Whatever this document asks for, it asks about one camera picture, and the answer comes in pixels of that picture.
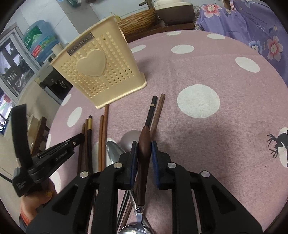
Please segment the person's left hand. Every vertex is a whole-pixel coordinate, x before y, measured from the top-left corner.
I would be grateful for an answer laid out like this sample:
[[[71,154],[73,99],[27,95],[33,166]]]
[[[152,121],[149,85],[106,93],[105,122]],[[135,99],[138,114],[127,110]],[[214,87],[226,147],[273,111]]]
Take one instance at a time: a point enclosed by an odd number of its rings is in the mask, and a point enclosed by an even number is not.
[[[19,219],[25,227],[37,216],[37,208],[46,204],[57,195],[54,183],[51,179],[48,179],[48,182],[48,189],[36,191],[21,197]]]

